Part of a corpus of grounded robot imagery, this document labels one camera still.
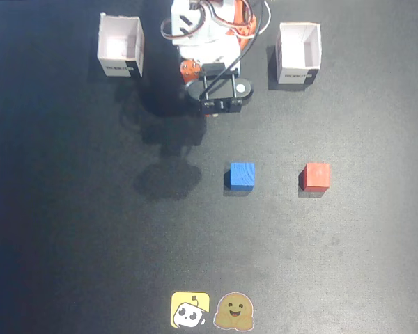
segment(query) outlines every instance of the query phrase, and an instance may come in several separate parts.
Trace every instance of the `red cube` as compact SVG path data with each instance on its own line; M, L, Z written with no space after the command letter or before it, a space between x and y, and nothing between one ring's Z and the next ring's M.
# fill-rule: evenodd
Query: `red cube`
M304 191L324 192L330 187L329 164L308 163L304 168Z

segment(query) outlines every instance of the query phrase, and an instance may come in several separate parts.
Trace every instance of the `white cartoon character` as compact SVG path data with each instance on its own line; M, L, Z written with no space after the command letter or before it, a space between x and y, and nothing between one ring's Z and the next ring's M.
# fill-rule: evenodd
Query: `white cartoon character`
M206 320L204 318L205 310L189 303L182 303L173 316L173 322L179 328L181 326L193 328L203 325Z

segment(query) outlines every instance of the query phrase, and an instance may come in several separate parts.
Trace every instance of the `wooden block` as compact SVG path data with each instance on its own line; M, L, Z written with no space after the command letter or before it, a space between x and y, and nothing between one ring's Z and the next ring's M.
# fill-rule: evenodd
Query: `wooden block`
M254 188L256 168L253 163L233 162L231 164L231 190L251 191Z
M324 192L330 187L329 164L308 163L304 169L304 191Z

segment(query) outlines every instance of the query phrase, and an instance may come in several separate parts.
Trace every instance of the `sticker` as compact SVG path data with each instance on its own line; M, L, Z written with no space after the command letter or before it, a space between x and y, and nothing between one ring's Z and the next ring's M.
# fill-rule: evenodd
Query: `sticker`
M218 303L214 325L220 329L247 332L254 328L253 315L251 299L240 292L231 292Z
M175 292L172 295L170 322L174 328L204 325L210 298L204 292Z

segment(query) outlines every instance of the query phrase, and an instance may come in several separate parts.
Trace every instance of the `yellow sticker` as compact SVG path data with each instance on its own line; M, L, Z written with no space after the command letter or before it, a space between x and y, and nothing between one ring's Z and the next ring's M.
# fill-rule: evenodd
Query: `yellow sticker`
M204 325L210 298L204 292L175 292L172 295L170 323L174 328Z
M254 307L251 299L240 292L224 296L217 306L214 325L220 329L247 332L254 328Z

